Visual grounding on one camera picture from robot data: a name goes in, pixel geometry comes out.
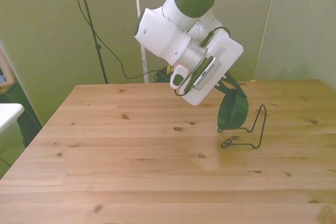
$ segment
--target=metal wire stand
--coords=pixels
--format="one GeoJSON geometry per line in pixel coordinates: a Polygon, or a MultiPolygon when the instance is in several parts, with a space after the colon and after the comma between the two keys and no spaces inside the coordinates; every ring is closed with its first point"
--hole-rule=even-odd
{"type": "Polygon", "coordinates": [[[241,127],[241,128],[238,129],[238,130],[245,130],[245,131],[247,131],[248,133],[253,132],[253,130],[254,130],[255,126],[256,126],[256,123],[257,123],[257,121],[258,121],[258,118],[259,118],[259,115],[260,115],[260,112],[261,112],[261,109],[262,109],[262,108],[264,108],[264,113],[265,113],[265,114],[264,114],[264,122],[262,123],[262,124],[263,124],[263,125],[262,125],[263,127],[262,127],[262,129],[261,129],[260,141],[259,141],[259,144],[258,144],[257,146],[255,146],[254,144],[250,144],[250,143],[236,144],[236,143],[232,143],[232,140],[231,140],[231,139],[228,139],[228,140],[226,140],[223,144],[221,144],[221,148],[225,149],[225,148],[228,148],[228,147],[231,146],[231,145],[250,145],[250,146],[252,146],[254,149],[258,149],[258,148],[261,146],[261,142],[262,142],[263,134],[264,134],[264,129],[265,129],[265,123],[266,123],[266,118],[267,118],[267,109],[266,109],[266,106],[263,105],[263,104],[260,106],[259,111],[258,111],[258,114],[257,114],[257,116],[256,116],[256,119],[255,119],[255,121],[254,121],[254,124],[253,124],[253,127],[252,127],[251,130],[248,130],[248,129],[245,128],[245,127],[241,127]]]}

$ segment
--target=black wire stand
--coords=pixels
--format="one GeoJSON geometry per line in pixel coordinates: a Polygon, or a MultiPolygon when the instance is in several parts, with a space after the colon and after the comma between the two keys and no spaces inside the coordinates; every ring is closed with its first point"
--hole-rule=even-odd
{"type": "Polygon", "coordinates": [[[226,140],[223,144],[221,144],[221,148],[225,149],[225,148],[228,148],[229,146],[231,145],[250,145],[253,147],[253,149],[258,149],[260,146],[261,146],[261,142],[262,142],[262,139],[263,139],[263,135],[264,135],[264,129],[265,129],[265,124],[266,124],[266,118],[267,118],[267,109],[266,109],[266,106],[265,105],[261,105],[260,108],[259,108],[259,111],[258,111],[258,114],[256,116],[256,119],[254,121],[254,124],[253,124],[253,127],[251,130],[249,130],[248,128],[245,128],[245,127],[241,127],[241,128],[238,128],[238,130],[245,130],[247,131],[248,133],[251,133],[254,131],[254,128],[256,126],[256,123],[258,121],[258,118],[259,118],[259,115],[261,113],[261,109],[264,108],[264,121],[263,121],[263,127],[261,128],[261,134],[260,134],[260,140],[259,140],[259,144],[257,146],[255,146],[254,144],[250,144],[250,143],[242,143],[242,144],[237,144],[237,143],[233,143],[232,140],[229,138],[228,140],[226,140]]]}
{"type": "Polygon", "coordinates": [[[101,67],[101,71],[103,73],[104,81],[105,81],[105,84],[109,84],[108,81],[107,81],[106,73],[105,73],[104,63],[103,63],[103,60],[101,58],[101,53],[100,53],[101,45],[99,45],[98,42],[97,42],[96,32],[95,32],[95,29],[93,27],[88,2],[86,0],[83,0],[83,1],[84,1],[86,12],[88,14],[88,20],[89,20],[89,24],[90,24],[90,27],[91,27],[91,31],[92,31],[92,35],[93,35],[93,39],[94,39],[94,43],[95,43],[95,48],[96,48],[97,55],[98,55],[98,58],[99,58],[100,67],[101,67]]]}

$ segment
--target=person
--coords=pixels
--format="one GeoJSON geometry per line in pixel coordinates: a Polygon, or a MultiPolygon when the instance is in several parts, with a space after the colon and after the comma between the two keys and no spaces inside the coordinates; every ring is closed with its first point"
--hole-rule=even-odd
{"type": "Polygon", "coordinates": [[[16,80],[3,51],[0,48],[0,103],[19,103],[25,112],[17,119],[23,143],[27,147],[42,128],[20,83],[16,80]]]}

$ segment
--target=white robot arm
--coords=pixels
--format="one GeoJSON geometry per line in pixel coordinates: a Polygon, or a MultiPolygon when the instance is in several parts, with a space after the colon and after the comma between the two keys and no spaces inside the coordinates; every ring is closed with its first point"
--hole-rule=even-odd
{"type": "Polygon", "coordinates": [[[166,0],[146,9],[135,38],[174,67],[171,87],[198,105],[243,53],[213,15],[215,0],[166,0]]]}

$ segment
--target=wood grain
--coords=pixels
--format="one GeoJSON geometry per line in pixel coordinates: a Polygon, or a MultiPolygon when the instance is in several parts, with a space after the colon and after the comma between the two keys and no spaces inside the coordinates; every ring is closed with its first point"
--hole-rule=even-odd
{"type": "Polygon", "coordinates": [[[336,95],[319,81],[242,82],[245,126],[217,133],[167,84],[77,86],[0,180],[0,223],[335,224],[336,95]]]}

